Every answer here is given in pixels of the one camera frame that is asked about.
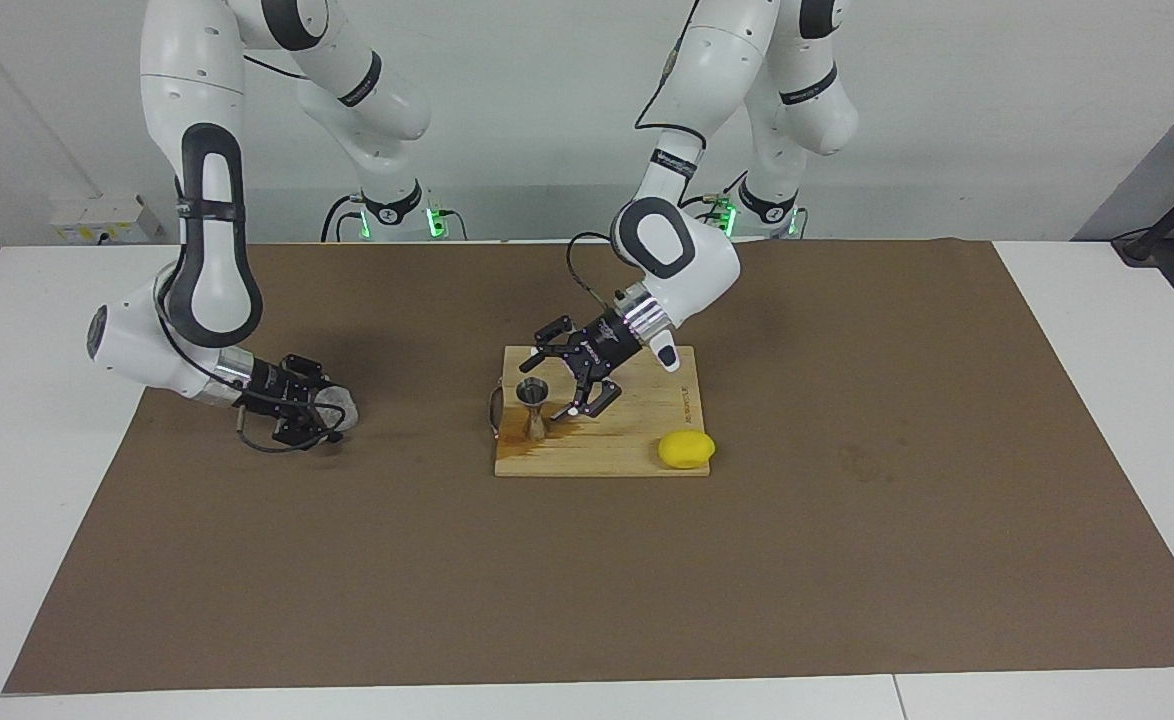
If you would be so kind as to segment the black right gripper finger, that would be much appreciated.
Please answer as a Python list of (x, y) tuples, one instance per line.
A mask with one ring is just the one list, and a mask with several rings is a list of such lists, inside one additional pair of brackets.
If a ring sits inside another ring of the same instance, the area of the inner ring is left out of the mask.
[(290, 383), (290, 392), (294, 395), (317, 395), (323, 389), (333, 386), (325, 369), (317, 361), (308, 359), (308, 357), (286, 355), (284, 370), (286, 378), (289, 378), (286, 382)]
[(286, 448), (316, 448), (343, 439), (340, 408), (281, 408), (274, 440)]

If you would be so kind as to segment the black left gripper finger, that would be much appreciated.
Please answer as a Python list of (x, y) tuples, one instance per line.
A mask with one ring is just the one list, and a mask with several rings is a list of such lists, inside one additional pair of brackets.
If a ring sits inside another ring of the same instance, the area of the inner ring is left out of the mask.
[(535, 346), (531, 350), (528, 359), (524, 359), (519, 365), (520, 372), (532, 374), (538, 365), (547, 359), (561, 359), (571, 374), (578, 374), (579, 361), (576, 359), (581, 350), (581, 334), (574, 319), (568, 315), (561, 315), (549, 324), (535, 332)]
[(575, 389), (567, 405), (567, 415), (598, 418), (620, 397), (622, 397), (622, 386), (619, 386), (613, 379), (592, 379), (583, 375), (582, 378), (575, 379)]

